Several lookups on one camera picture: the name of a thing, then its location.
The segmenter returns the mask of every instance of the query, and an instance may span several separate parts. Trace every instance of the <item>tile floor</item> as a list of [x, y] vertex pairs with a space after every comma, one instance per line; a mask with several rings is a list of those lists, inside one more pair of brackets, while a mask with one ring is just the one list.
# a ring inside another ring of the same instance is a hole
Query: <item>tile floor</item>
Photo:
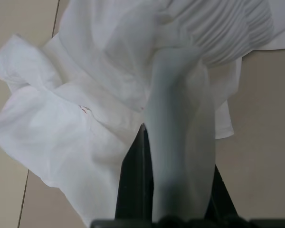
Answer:
[[[68, 0], [1, 0], [0, 46], [17, 32], [39, 45], [57, 33]], [[0, 108], [9, 96], [0, 82]], [[235, 135], [217, 141], [217, 165], [240, 215], [285, 218], [285, 50], [244, 58], [229, 100]], [[27, 170], [0, 151], [0, 228], [18, 224]], [[28, 175], [20, 228], [83, 228], [60, 190]]]
[[[0, 47], [13, 33], [41, 45], [52, 36], [57, 0], [0, 0]], [[10, 95], [0, 81], [0, 109]], [[0, 149], [0, 228], [16, 228], [28, 170]]]

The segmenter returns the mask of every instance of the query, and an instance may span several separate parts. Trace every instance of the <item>white fabric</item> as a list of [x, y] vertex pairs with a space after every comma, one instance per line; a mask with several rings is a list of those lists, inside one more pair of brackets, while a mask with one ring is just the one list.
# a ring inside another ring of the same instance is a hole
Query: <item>white fabric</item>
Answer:
[[[285, 49], [285, 0], [277, 1], [277, 0], [269, 0], [268, 1], [271, 15], [274, 24], [274, 39], [271, 40], [268, 44], [256, 48], [256, 50], [277, 50], [277, 49]], [[236, 68], [231, 69], [228, 72], [227, 78], [231, 79], [232, 77], [237, 78], [239, 80], [241, 65], [237, 65]], [[219, 75], [221, 77], [220, 72], [216, 72], [215, 70], [210, 71], [210, 78], [212, 75]], [[231, 124], [231, 119], [229, 115], [229, 110], [226, 106], [220, 107], [219, 110], [216, 111], [216, 138], [225, 138], [233, 135], [233, 128]]]
[[121, 162], [145, 121], [153, 219], [200, 218], [214, 171], [214, 104], [226, 107], [238, 86], [228, 74], [209, 82], [207, 67], [236, 69], [240, 60], [227, 63], [273, 31], [262, 0], [72, 0], [46, 55], [19, 37], [0, 50], [13, 93], [0, 146], [59, 187], [88, 226], [114, 216]]

